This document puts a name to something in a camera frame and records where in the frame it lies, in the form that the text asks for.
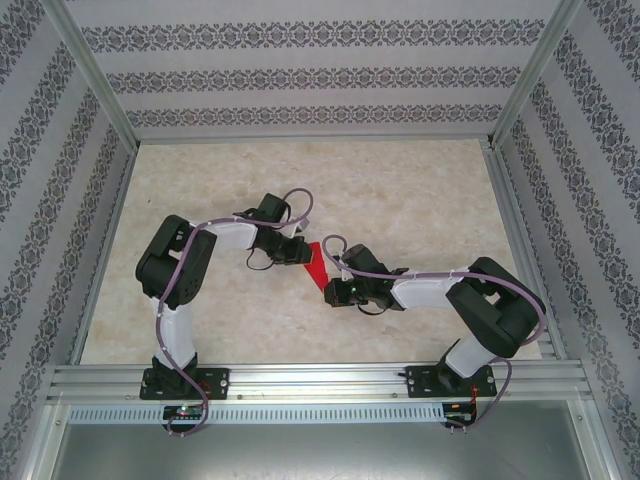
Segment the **red paper sheet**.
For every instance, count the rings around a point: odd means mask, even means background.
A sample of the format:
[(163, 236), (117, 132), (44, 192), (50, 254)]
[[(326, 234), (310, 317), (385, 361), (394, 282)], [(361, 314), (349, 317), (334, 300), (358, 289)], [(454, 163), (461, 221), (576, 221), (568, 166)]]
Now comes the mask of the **red paper sheet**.
[(304, 268), (318, 289), (323, 292), (325, 287), (329, 284), (329, 276), (324, 260), (324, 254), (319, 242), (312, 242), (309, 246), (312, 251), (312, 257), (311, 261), (304, 265)]

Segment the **grey sheet metal panel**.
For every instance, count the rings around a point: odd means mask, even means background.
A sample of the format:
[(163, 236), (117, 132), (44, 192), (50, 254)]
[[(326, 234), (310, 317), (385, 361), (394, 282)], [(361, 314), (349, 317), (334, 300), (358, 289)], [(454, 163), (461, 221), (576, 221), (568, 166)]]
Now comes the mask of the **grey sheet metal panel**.
[(70, 425), (54, 480), (592, 480), (567, 407), (507, 402), (466, 434), (436, 423)]

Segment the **aluminium mounting rail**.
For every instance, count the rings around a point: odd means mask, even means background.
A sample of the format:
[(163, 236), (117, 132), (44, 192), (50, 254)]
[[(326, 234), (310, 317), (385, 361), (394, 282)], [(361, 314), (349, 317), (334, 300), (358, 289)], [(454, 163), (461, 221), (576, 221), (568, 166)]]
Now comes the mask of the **aluminium mounting rail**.
[[(228, 403), (409, 402), (401, 363), (231, 365)], [(138, 403), (142, 365), (59, 366), (46, 392), (49, 404)], [(593, 390), (582, 364), (514, 361), (502, 399), (591, 400)]]

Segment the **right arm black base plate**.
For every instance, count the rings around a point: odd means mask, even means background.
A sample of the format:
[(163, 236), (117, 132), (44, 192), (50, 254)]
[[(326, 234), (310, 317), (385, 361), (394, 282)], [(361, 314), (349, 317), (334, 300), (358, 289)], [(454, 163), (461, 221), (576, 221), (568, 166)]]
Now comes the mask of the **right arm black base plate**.
[(497, 395), (494, 373), (489, 365), (481, 367), (471, 377), (463, 378), (446, 365), (407, 366), (404, 371), (410, 398), (480, 398)]

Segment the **aluminium frame cross beam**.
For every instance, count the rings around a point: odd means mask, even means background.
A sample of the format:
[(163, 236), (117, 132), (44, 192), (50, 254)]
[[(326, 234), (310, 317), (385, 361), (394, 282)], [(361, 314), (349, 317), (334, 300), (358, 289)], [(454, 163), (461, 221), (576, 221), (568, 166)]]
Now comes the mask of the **aluminium frame cross beam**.
[(477, 140), (490, 145), (489, 135), (469, 134), (402, 134), (402, 135), (242, 135), (217, 137), (152, 138), (140, 141), (140, 146), (197, 145), (197, 144), (253, 144), (253, 143), (323, 143), (323, 142), (385, 142), (385, 141), (462, 141)]

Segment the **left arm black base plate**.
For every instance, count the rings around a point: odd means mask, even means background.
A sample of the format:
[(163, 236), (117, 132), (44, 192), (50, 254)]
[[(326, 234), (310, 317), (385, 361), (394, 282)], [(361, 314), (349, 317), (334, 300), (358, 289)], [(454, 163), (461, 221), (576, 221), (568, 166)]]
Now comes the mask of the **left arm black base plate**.
[(195, 370), (192, 381), (175, 370), (168, 373), (148, 368), (144, 371), (139, 391), (142, 400), (201, 400), (201, 390), (209, 400), (226, 400), (230, 371), (223, 368)]

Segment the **aluminium table side rail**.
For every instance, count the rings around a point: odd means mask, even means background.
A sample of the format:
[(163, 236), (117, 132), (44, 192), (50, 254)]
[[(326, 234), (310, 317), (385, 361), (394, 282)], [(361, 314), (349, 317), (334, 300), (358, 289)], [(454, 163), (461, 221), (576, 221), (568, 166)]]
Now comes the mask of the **aluminium table side rail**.
[(547, 360), (567, 360), (566, 349), (534, 256), (525, 219), (519, 209), (502, 157), (495, 152), (489, 141), (481, 139), (480, 146), (519, 278), (546, 307), (545, 332), (537, 340), (542, 357)]
[(88, 290), (83, 298), (78, 322), (71, 339), (70, 349), (65, 361), (67, 365), (80, 364), (138, 153), (139, 147), (136, 147), (128, 155), (126, 164), (121, 172), (117, 190), (108, 211), (109, 215), (105, 230), (100, 238), (99, 250), (95, 258)]

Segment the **aluminium frame post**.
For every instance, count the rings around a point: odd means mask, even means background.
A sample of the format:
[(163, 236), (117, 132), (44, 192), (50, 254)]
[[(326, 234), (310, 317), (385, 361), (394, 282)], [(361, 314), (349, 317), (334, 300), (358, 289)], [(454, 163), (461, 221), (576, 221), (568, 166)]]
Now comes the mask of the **aluminium frame post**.
[(84, 79), (104, 108), (110, 123), (129, 152), (137, 152), (140, 140), (118, 101), (106, 74), (91, 51), (64, 0), (39, 0), (46, 15), (73, 56)]
[(544, 72), (553, 51), (569, 27), (582, 0), (559, 0), (540, 39), (523, 68), (515, 87), (506, 101), (494, 127), (488, 135), (490, 146), (497, 150), (508, 136), (536, 82)]

